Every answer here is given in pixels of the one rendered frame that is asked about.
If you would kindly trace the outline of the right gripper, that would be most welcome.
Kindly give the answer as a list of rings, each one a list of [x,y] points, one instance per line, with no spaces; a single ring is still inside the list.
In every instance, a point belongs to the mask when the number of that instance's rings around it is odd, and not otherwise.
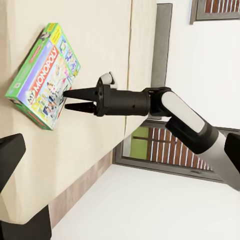
[[[89,102],[68,103],[65,109],[91,113],[97,117],[131,116],[135,107],[132,90],[111,89],[110,84],[64,91],[63,97],[87,100]]]

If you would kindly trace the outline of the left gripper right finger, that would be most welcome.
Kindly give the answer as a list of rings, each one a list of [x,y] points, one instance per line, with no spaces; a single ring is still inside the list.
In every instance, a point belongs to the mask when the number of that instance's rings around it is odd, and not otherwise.
[[[224,151],[240,173],[240,134],[230,132],[226,136]]]

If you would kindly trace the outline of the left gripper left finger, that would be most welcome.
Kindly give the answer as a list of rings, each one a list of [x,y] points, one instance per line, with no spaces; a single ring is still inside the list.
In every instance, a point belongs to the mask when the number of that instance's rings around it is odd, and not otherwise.
[[[26,152],[21,133],[0,138],[0,193]]]

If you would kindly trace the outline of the board game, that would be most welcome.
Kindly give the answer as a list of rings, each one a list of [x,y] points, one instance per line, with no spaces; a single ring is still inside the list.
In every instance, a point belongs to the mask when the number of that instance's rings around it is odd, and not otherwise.
[[[60,24],[49,22],[5,94],[44,130],[54,131],[81,65]]]

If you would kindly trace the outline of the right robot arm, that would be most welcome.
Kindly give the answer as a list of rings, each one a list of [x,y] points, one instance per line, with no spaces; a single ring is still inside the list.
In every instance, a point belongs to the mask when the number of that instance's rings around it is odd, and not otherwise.
[[[118,90],[112,71],[100,76],[96,87],[64,91],[63,97],[89,102],[68,103],[65,109],[97,117],[171,117],[165,127],[219,175],[225,184],[240,191],[240,173],[224,151],[226,136],[202,118],[169,87],[146,87],[142,92]]]

